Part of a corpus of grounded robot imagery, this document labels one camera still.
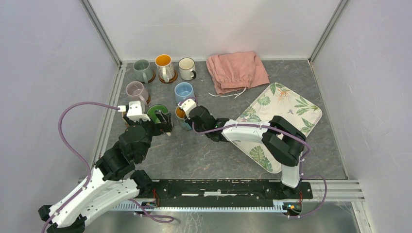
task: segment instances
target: white wall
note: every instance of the white wall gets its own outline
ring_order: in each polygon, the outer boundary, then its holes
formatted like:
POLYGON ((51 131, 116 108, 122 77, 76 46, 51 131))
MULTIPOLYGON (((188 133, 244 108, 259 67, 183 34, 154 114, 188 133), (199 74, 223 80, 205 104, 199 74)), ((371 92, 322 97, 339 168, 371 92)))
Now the white wall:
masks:
POLYGON ((339 0, 90 0, 122 60, 309 58, 339 0))
POLYGON ((379 233, 410 232, 412 1, 351 1, 314 63, 379 233))
MULTIPOLYGON (((107 102, 117 66, 77 0, 0 2, 0 232, 40 232, 37 209, 86 175, 57 122, 85 100, 107 102)), ((79 107, 67 140, 91 161, 103 109, 79 107)))

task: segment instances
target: mug handle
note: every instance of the mug handle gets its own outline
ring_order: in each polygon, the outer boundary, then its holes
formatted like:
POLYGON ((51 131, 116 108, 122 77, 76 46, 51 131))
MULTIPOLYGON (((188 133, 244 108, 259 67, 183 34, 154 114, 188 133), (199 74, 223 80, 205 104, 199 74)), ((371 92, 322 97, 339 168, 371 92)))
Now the mug handle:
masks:
POLYGON ((162 74, 163 74, 163 80, 168 83, 169 82, 169 76, 167 75, 167 70, 166 70, 165 67, 162 68, 162 74))
POLYGON ((143 80, 144 80, 144 83, 148 83, 146 73, 143 73, 143 80))
POLYGON ((145 105, 147 104, 146 100, 144 99, 144 97, 143 97, 142 95, 139 96, 139 99, 140 99, 145 105))
POLYGON ((192 76, 191 78, 192 78, 192 79, 195 79, 195 78, 196 78, 196 71, 191 70, 191 72, 193 73, 193 76, 192 76))

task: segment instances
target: mug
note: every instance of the mug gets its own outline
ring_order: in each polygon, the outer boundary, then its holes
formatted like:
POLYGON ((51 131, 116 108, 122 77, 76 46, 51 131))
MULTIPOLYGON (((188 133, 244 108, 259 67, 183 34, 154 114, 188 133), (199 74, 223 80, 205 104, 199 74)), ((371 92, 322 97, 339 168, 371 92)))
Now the mug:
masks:
POLYGON ((168 110, 164 105, 161 105, 161 104, 153 105, 152 107, 149 108, 149 110, 147 110, 146 114, 150 117, 150 119, 152 119, 155 123, 159 123, 160 120, 157 118, 155 114, 156 110, 160 110, 165 114, 168 112, 168 110))
POLYGON ((182 112, 182 111, 183 111, 183 110, 181 110, 181 109, 179 108, 179 106, 176 107, 176 110, 174 111, 174 113, 176 114, 177 119, 179 120, 179 125, 180 125, 180 127, 182 127, 182 129, 184 129, 184 130, 191 130, 192 127, 185 122, 185 119, 187 118, 186 115, 184 116, 184 118, 182 118, 182 115, 181 115, 181 112, 182 112))
POLYGON ((176 85, 174 88, 174 97, 176 99, 176 103, 179 104, 181 101, 188 97, 195 97, 193 86, 190 83, 182 82, 176 85))
POLYGON ((126 94, 129 97, 130 101, 141 100, 144 103, 150 102, 149 92, 144 88, 144 85, 141 82, 134 81, 127 85, 126 94))
POLYGON ((182 58, 179 61, 180 76, 184 80, 192 80, 196 78, 196 69, 194 67, 194 60, 188 57, 182 58))
POLYGON ((157 66, 157 70, 159 71, 159 78, 160 80, 164 81, 165 83, 172 82, 174 78, 175 72, 173 68, 172 58, 169 55, 162 54, 156 57, 154 61, 157 66))
POLYGON ((150 83, 155 79, 155 73, 150 68, 150 63, 146 60, 138 60, 133 63, 133 70, 137 80, 142 83, 150 83))

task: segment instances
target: pink mug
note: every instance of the pink mug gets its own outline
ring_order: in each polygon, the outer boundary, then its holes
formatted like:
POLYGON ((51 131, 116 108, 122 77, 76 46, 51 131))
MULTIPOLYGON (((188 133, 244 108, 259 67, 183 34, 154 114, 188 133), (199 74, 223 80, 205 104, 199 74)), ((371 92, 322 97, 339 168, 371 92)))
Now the pink mug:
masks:
POLYGON ((144 101, 146 103, 150 102, 149 92, 144 88, 141 82, 134 81, 127 85, 126 94, 130 101, 144 101))

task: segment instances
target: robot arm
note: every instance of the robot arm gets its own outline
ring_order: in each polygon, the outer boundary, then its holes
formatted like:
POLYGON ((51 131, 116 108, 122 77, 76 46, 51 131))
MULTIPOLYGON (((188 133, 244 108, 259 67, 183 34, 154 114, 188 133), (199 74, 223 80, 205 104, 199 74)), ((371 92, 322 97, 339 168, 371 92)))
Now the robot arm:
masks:
POLYGON ((135 171, 122 184, 114 185, 135 170, 135 164, 146 158, 153 136, 171 132, 171 115, 156 112, 160 122, 154 123, 143 114, 144 105, 140 101, 120 106, 120 111, 127 111, 124 118, 129 127, 96 162, 87 186, 84 187, 84 179, 57 204, 44 205, 38 210, 43 221, 54 215, 50 223, 52 226, 47 229, 48 233, 82 233, 86 226, 107 210, 124 200, 152 191, 152 180, 143 170, 135 171), (108 187, 113 188, 104 193, 108 187), (56 210, 68 200, 69 203, 57 213, 56 210))
MULTIPOLYGON (((213 141, 240 140, 264 144, 282 164, 281 182, 286 189, 296 193, 301 181, 299 158, 304 146, 273 129, 290 133, 303 141, 306 137, 285 119, 274 116, 271 121, 242 124, 227 118, 215 119, 205 107, 197 106, 192 100, 186 100, 179 106, 188 116, 187 123, 193 124, 196 131, 205 132, 213 141)), ((144 114, 144 107, 140 101, 120 106, 120 111, 127 112, 123 118, 129 127, 96 162, 88 185, 84 187, 84 179, 57 204, 44 205, 38 210, 43 221, 54 215, 48 233, 82 233, 93 220, 120 202, 140 195, 147 196, 152 192, 153 182, 143 170, 135 171, 129 179, 113 187, 116 181, 135 169, 135 164, 146 158, 153 136, 170 134, 172 131, 170 113, 155 112, 160 122, 154 123, 144 114), (57 213, 68 200, 69 203, 57 213)))
POLYGON ((302 141, 305 135, 281 116, 274 116, 270 121, 260 123, 239 123, 228 118, 215 119, 203 106, 197 106, 195 101, 188 99, 180 103, 179 107, 185 111, 187 123, 194 125, 198 132, 207 132, 213 129, 220 130, 205 133, 215 142, 249 141, 262 143, 271 155, 282 165, 282 183, 297 189, 301 178, 299 176, 299 158, 304 145, 295 139, 273 130, 273 128, 287 132, 302 141))

